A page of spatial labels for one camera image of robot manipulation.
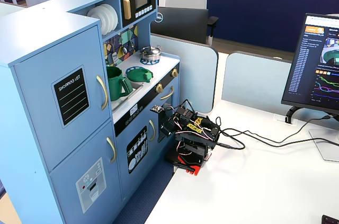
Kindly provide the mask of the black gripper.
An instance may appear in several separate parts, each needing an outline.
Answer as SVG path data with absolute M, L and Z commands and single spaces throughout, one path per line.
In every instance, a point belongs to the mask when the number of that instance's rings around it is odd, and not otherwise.
M 165 111 L 172 112 L 172 115 L 166 116 L 164 123 L 159 127 L 159 141 L 171 136 L 175 132 L 183 130 L 181 124 L 181 116 L 186 111 L 186 108 L 179 106 L 175 111 L 173 107 L 167 107 Z

